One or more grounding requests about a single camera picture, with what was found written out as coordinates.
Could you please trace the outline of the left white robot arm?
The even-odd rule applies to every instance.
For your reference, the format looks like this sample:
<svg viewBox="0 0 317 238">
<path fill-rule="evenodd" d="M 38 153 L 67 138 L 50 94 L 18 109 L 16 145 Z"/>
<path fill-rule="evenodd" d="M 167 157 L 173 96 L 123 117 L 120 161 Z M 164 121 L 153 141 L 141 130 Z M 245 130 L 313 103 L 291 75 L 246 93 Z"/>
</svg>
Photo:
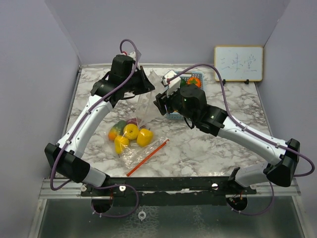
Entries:
<svg viewBox="0 0 317 238">
<path fill-rule="evenodd" d="M 141 66 L 135 52 L 121 53 L 112 61 L 111 69 L 94 83 L 88 101 L 69 131 L 56 143 L 48 143 L 45 155 L 52 169 L 50 187 L 56 173 L 76 183 L 92 185 L 97 195 L 109 191 L 109 175 L 93 168 L 82 160 L 86 146 L 104 117 L 109 114 L 125 93 L 140 95 L 154 90 Z"/>
</svg>

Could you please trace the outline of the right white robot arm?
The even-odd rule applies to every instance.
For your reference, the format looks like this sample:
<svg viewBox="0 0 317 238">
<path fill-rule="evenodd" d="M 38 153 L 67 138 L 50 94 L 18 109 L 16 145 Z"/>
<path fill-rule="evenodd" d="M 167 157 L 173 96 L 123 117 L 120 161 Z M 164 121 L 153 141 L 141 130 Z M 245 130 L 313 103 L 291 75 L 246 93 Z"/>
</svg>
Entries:
<svg viewBox="0 0 317 238">
<path fill-rule="evenodd" d="M 266 181 L 290 186 L 299 161 L 299 141 L 277 139 L 230 118 L 227 111 L 207 104 L 205 92 L 193 84 L 171 95 L 157 94 L 154 104 L 162 115 L 176 111 L 200 131 L 231 140 L 265 159 L 255 166 L 235 168 L 227 182 L 231 193 L 238 194 L 252 184 Z"/>
</svg>

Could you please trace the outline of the clear bag white zipper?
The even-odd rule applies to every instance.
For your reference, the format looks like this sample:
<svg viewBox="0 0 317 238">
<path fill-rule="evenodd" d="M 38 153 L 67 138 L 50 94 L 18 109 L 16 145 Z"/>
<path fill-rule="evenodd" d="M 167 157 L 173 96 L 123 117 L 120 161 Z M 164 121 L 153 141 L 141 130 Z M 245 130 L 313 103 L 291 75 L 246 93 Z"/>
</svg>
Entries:
<svg viewBox="0 0 317 238">
<path fill-rule="evenodd" d="M 148 123 L 161 117 L 158 108 L 154 105 L 156 95 L 164 91 L 164 86 L 161 84 L 161 77 L 159 77 L 154 70 L 151 70 L 148 80 L 154 85 L 155 89 L 139 96 L 135 111 L 139 128 L 146 127 Z"/>
</svg>

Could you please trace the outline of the blue perforated plastic basket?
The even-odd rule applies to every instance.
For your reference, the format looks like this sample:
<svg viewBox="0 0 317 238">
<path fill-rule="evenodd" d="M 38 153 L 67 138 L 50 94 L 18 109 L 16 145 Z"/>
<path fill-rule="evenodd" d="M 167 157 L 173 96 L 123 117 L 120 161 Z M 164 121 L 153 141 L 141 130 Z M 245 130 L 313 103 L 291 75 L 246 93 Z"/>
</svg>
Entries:
<svg viewBox="0 0 317 238">
<path fill-rule="evenodd" d="M 189 71 L 183 73 L 179 76 L 181 78 L 180 87 L 183 87 L 187 84 L 195 84 L 200 89 L 204 89 L 204 76 L 200 71 Z M 174 111 L 166 115 L 167 119 L 183 119 L 183 116 L 178 112 Z"/>
</svg>

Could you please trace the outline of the red zipper clear bag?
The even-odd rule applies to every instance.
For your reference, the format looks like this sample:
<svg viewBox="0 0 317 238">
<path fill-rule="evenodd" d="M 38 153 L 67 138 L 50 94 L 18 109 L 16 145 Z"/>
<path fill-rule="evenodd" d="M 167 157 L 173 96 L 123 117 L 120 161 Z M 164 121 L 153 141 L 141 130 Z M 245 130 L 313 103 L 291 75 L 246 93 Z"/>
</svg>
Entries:
<svg viewBox="0 0 317 238">
<path fill-rule="evenodd" d="M 137 139 L 129 140 L 129 146 L 121 154 L 117 154 L 114 148 L 114 141 L 110 141 L 108 139 L 111 143 L 113 143 L 115 154 L 124 162 L 124 165 L 128 170 L 125 174 L 127 177 L 136 172 L 137 169 L 145 164 L 152 156 L 154 156 L 155 153 L 157 153 L 169 142 L 169 139 L 166 136 L 155 133 L 149 126 L 142 128 L 148 129 L 154 133 L 151 143 L 145 147 L 139 146 L 137 144 Z"/>
</svg>

